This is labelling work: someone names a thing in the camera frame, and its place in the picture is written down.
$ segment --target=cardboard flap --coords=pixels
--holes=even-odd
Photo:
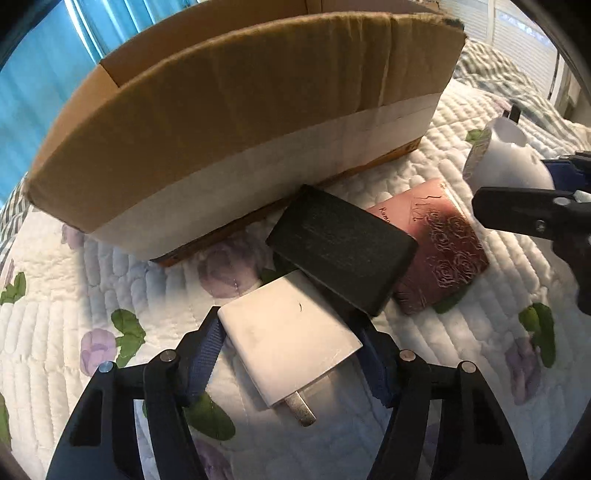
[[[210,38],[306,13],[305,0],[208,0],[144,30],[101,64],[122,86],[159,61]]]
[[[93,232],[229,155],[441,93],[464,39],[440,15],[366,12],[289,18],[216,37],[158,63],[82,121],[51,158],[35,163],[28,196]]]

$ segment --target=blue curtain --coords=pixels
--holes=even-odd
[[[63,0],[0,70],[0,206],[66,100],[102,57],[197,0]]]

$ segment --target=pink notebook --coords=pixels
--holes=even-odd
[[[428,180],[368,212],[418,242],[413,262],[394,289],[407,315],[445,299],[488,267],[478,237],[443,180]]]

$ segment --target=screw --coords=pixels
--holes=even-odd
[[[160,354],[160,359],[163,362],[172,362],[177,357],[177,352],[174,350],[165,350]]]
[[[556,205],[560,205],[561,207],[566,207],[569,203],[570,200],[567,197],[556,197],[554,200],[552,200]]]
[[[102,362],[99,365],[99,372],[102,374],[105,374],[107,372],[110,372],[111,370],[113,370],[113,362],[109,362],[108,360],[106,362]]]
[[[462,362],[462,370],[467,374],[472,374],[476,371],[476,365],[472,362]]]
[[[538,233],[544,233],[546,231],[546,222],[543,220],[536,220],[535,231]]]
[[[416,357],[412,350],[402,350],[400,352],[400,358],[405,362],[412,362]]]

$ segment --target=blue strap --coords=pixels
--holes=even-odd
[[[196,400],[205,392],[205,387],[212,376],[213,367],[226,339],[226,331],[217,317],[217,311],[214,312],[214,315],[215,318],[210,319],[209,322],[207,321],[208,318],[206,318],[199,328],[206,328],[207,333],[193,357],[189,369],[187,395],[192,400]]]

